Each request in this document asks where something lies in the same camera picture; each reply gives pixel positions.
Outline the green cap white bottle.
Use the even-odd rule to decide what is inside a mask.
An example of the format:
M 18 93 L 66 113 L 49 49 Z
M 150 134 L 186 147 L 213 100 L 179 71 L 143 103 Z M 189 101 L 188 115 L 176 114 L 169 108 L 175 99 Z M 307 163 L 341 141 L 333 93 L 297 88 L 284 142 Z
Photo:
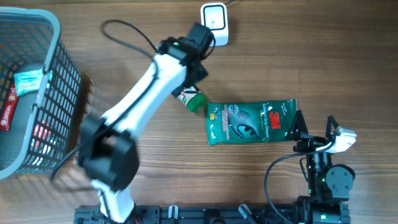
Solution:
M 203 108 L 207 102 L 206 96 L 196 86 L 183 89 L 177 98 L 193 113 Z

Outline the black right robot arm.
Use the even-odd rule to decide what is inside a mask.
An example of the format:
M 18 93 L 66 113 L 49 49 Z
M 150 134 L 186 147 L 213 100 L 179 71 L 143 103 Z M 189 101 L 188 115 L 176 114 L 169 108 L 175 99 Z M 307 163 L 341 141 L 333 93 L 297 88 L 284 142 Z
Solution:
M 299 196 L 289 214 L 292 223 L 350 224 L 346 202 L 356 174 L 344 164 L 333 164 L 334 154 L 345 152 L 355 142 L 354 130 L 340 126 L 333 116 L 326 123 L 325 136 L 308 133 L 303 114 L 295 113 L 286 138 L 295 141 L 294 151 L 305 155 L 300 168 L 308 183 L 309 196 Z

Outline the teal white packet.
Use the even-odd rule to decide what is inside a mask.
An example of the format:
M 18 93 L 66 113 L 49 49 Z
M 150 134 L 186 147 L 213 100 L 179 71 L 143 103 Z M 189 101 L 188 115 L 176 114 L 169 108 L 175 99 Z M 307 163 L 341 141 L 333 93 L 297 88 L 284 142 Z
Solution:
M 14 75 L 17 95 L 22 96 L 26 93 L 36 91 L 41 86 L 44 72 L 42 69 L 16 73 Z

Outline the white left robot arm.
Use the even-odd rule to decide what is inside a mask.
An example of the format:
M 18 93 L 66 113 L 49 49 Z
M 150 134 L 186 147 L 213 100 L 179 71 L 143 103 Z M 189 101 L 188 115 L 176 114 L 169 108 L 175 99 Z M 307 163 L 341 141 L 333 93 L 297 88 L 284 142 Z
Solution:
M 106 221 L 124 223 L 134 210 L 130 184 L 139 168 L 137 142 L 169 95 L 179 96 L 204 79 L 201 61 L 214 49 L 212 31 L 199 23 L 186 37 L 169 37 L 151 55 L 151 65 L 127 95 L 100 118 L 80 126 L 78 165 L 98 191 Z

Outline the green 3M gloves packet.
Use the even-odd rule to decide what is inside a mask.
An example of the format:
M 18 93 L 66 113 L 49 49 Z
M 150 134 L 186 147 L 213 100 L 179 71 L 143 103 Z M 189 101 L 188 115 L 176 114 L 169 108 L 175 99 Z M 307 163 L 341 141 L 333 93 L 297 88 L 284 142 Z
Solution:
M 282 142 L 297 111 L 297 100 L 210 103 L 206 131 L 209 145 Z

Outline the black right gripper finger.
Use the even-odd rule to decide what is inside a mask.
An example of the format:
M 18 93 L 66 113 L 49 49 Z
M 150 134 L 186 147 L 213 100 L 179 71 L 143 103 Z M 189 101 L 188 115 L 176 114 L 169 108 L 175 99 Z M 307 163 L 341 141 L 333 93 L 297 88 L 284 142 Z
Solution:
M 297 110 L 295 112 L 293 123 L 285 138 L 286 140 L 303 140 L 308 138 L 308 128 L 302 110 Z
M 338 123 L 336 122 L 336 119 L 334 118 L 333 115 L 330 115 L 327 119 L 326 122 L 326 131 L 325 131 L 325 137 L 328 140 L 332 140 L 333 139 L 333 131 L 332 129 L 336 129 L 338 127 Z

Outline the red Nescafe sachet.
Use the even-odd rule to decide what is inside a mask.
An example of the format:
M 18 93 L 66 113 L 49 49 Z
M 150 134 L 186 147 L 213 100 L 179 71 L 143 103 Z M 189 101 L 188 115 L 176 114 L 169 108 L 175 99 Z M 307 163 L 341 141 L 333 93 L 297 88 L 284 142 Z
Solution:
M 12 119 L 19 101 L 16 85 L 13 83 L 6 101 L 5 110 L 1 116 L 1 130 L 8 131 L 11 128 Z

